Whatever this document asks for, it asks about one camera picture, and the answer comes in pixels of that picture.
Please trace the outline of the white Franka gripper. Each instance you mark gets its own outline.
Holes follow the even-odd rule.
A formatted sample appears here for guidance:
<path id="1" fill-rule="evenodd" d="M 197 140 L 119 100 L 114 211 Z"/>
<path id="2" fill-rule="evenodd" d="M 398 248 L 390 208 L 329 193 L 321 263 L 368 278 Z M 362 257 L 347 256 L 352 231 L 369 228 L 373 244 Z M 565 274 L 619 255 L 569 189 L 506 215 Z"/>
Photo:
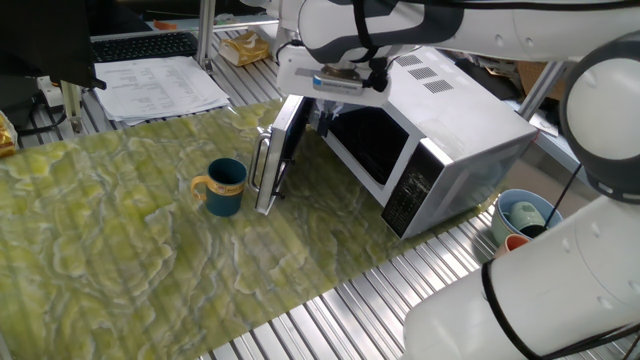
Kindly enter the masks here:
<path id="1" fill-rule="evenodd" d="M 390 95 L 391 84 L 384 91 L 363 88 L 352 80 L 330 80 L 321 69 L 323 64 L 316 62 L 303 47 L 285 47 L 278 56 L 278 87 L 288 94 L 315 99 L 328 100 L 327 113 L 318 117 L 316 132 L 326 137 L 330 120 L 334 120 L 344 107 L 344 103 L 381 106 Z"/>

